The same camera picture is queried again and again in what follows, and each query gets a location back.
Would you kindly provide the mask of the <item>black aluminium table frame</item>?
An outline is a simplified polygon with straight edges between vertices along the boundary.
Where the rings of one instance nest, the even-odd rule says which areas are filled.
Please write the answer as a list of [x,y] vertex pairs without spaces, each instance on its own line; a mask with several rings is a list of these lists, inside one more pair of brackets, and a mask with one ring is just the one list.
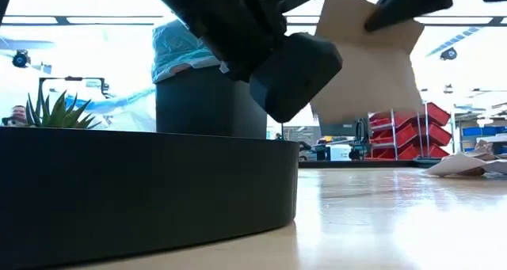
[[346,168],[421,168],[428,169],[437,163],[436,159],[412,161],[350,161],[350,162],[299,162],[300,169],[346,169]]

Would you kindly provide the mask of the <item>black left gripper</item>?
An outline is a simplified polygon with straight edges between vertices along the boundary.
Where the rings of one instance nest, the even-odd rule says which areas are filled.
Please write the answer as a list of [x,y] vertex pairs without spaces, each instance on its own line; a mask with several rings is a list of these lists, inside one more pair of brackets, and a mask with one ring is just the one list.
[[286,123],[340,72],[342,63],[333,43],[294,33],[252,73],[250,95],[276,122]]

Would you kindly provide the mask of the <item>brown cardboard piece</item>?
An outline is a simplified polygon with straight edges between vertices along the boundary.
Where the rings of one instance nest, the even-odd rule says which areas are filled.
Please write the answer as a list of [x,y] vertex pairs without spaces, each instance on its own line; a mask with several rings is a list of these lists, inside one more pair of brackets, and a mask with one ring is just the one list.
[[370,112],[414,110],[422,103],[410,53],[424,25],[411,20],[366,32],[364,23],[374,9],[367,0],[324,0],[315,35],[332,42],[343,60],[341,71],[310,103],[326,124]]

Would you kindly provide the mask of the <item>person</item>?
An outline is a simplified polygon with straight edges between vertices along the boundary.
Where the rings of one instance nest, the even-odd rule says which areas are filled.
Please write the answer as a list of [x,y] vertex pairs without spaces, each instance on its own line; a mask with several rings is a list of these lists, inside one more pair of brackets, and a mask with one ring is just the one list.
[[3,117],[0,124],[4,127],[24,127],[27,125],[26,107],[15,105],[11,108],[10,116]]

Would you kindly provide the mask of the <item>black computer monitor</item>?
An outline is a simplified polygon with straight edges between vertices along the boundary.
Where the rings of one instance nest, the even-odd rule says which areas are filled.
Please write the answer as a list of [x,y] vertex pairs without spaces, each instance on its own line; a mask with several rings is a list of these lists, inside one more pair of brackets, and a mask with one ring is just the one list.
[[356,141],[367,141],[370,135],[369,122],[366,118],[357,118],[340,123],[325,123],[323,120],[319,120],[318,122],[322,136],[348,136],[354,137]]

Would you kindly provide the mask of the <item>black overhead frame bar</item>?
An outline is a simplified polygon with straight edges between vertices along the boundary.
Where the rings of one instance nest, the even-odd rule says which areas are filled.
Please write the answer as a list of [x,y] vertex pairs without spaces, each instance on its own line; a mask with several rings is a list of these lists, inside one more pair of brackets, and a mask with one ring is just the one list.
[[[163,16],[50,16],[8,15],[2,19],[8,26],[56,25],[156,25],[172,21]],[[507,16],[427,16],[416,21],[434,27],[507,27]]]

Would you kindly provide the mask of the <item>blue plastic trash bag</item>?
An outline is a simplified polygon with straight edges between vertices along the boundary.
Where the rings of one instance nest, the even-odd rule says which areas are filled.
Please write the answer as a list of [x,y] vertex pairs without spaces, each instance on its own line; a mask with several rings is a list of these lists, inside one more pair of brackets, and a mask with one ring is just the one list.
[[151,79],[154,84],[189,68],[218,66],[220,61],[204,42],[180,21],[170,21],[152,29]]

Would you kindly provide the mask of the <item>black plastic bin lid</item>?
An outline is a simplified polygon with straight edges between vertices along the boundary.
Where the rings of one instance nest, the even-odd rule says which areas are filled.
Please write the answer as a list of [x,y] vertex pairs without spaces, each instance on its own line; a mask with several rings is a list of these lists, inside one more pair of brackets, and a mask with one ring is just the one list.
[[0,270],[256,234],[295,217],[297,143],[0,127]]

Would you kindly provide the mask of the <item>black plastic trash bin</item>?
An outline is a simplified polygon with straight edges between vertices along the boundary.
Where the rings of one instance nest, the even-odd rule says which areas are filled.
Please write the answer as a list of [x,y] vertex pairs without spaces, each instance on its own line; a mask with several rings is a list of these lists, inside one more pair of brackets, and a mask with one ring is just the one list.
[[189,68],[155,84],[156,131],[265,139],[266,112],[218,67]]

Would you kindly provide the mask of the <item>shelf with blue bins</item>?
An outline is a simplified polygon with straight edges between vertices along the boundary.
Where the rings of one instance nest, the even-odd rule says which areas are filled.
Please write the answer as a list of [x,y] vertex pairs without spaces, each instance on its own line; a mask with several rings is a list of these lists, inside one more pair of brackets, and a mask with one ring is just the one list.
[[492,144],[494,154],[507,154],[507,125],[470,126],[460,128],[460,148],[467,152],[484,140]]

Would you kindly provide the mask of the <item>black metal stand frame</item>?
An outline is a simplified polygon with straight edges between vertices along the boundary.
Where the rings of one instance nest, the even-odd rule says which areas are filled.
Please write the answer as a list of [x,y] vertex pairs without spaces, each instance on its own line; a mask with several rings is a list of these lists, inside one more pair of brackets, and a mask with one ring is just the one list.
[[84,112],[105,115],[112,111],[107,90],[109,86],[104,78],[93,77],[46,77],[39,79],[39,87],[44,96],[64,96],[65,108],[81,108],[87,104]]

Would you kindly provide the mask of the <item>spiky green potted plant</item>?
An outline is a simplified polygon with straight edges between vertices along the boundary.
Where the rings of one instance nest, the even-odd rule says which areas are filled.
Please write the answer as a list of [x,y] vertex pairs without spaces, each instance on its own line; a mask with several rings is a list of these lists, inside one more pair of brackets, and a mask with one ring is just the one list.
[[91,103],[91,100],[86,101],[77,108],[77,95],[74,96],[74,100],[71,102],[70,106],[67,106],[66,96],[67,92],[64,91],[56,100],[52,109],[50,109],[49,97],[44,97],[42,89],[39,89],[35,105],[32,103],[30,94],[28,94],[28,100],[25,106],[27,126],[93,129],[99,124],[93,124],[95,117],[91,114],[81,118],[82,114]]

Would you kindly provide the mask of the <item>crumpled brown paper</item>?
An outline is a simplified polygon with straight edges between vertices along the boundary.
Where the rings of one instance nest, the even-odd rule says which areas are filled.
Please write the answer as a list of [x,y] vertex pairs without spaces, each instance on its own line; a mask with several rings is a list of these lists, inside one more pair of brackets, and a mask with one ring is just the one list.
[[466,152],[466,155],[472,158],[477,158],[483,161],[493,161],[498,159],[498,156],[494,154],[493,143],[480,139],[472,151]]

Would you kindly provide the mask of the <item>white plastic trash bag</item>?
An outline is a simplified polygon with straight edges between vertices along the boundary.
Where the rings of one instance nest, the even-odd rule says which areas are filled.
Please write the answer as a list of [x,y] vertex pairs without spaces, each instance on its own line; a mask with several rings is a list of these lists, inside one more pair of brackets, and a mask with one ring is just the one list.
[[84,114],[94,116],[94,129],[111,131],[156,131],[155,88],[148,86],[128,94],[104,96],[99,89],[82,88],[66,95],[69,107],[74,99],[75,108],[87,101]]

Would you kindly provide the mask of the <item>white box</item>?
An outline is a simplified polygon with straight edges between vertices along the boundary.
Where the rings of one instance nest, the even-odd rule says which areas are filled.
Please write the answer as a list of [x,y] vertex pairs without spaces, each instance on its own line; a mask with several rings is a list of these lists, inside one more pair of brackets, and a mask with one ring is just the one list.
[[349,154],[352,147],[349,144],[330,144],[327,146],[330,151],[330,160],[332,162],[349,162]]

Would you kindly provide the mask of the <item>red storage bin rack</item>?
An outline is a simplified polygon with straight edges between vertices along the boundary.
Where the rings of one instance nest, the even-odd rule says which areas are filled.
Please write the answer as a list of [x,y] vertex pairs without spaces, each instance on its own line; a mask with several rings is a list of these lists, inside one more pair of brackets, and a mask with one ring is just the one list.
[[409,161],[416,158],[442,159],[452,133],[444,127],[451,114],[432,102],[414,112],[377,112],[369,117],[372,136],[367,159]]

